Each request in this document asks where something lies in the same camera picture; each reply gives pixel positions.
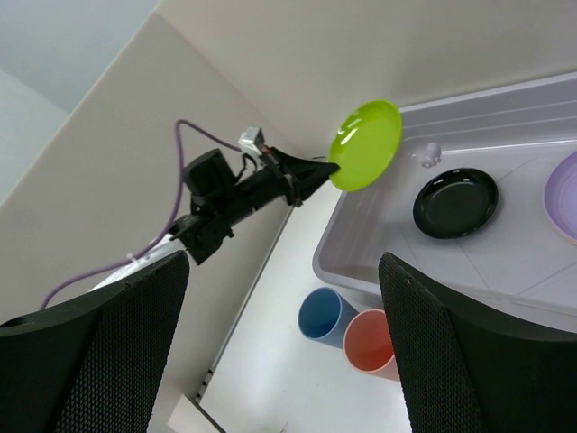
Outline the purple plate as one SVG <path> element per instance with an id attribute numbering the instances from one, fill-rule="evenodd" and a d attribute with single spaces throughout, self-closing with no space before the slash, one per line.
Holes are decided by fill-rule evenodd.
<path id="1" fill-rule="evenodd" d="M 576 244 L 576 152 L 554 168 L 545 183 L 543 201 L 551 224 Z"/>

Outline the green plate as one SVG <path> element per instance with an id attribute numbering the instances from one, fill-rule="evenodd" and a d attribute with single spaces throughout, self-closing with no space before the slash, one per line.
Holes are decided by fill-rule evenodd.
<path id="1" fill-rule="evenodd" d="M 403 119 L 396 105 L 373 100 L 356 108 L 341 124 L 327 160 L 339 166 L 330 177 L 344 192 L 369 187 L 390 166 L 402 141 Z"/>

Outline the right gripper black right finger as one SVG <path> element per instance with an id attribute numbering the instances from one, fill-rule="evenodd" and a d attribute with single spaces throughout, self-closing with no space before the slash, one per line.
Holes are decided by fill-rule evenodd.
<path id="1" fill-rule="evenodd" d="M 415 432 L 574 432 L 576 335 L 490 307 L 392 253 L 379 282 Z"/>

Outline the black plate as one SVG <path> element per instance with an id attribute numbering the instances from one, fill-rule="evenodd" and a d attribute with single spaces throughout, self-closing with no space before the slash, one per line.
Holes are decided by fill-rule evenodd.
<path id="1" fill-rule="evenodd" d="M 483 227 L 499 204 L 497 182 L 474 168 L 434 177 L 418 192 L 412 214 L 417 228 L 435 239 L 456 239 Z"/>

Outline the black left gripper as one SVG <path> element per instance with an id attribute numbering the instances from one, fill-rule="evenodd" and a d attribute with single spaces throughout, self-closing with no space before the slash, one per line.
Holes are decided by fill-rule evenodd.
<path id="1" fill-rule="evenodd" d="M 290 207 L 301 207 L 339 171 L 334 162 L 302 159 L 268 146 L 263 162 L 264 167 L 243 178 L 233 173 L 219 150 L 194 159 L 184 169 L 190 215 L 182 221 L 204 226 L 221 217 L 233 226 L 278 198 Z"/>

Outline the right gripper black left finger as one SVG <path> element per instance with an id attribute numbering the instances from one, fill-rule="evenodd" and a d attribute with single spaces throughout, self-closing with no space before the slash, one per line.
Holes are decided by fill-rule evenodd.
<path id="1" fill-rule="evenodd" d="M 188 286 L 187 255 L 1 326 L 3 432 L 144 432 Z"/>

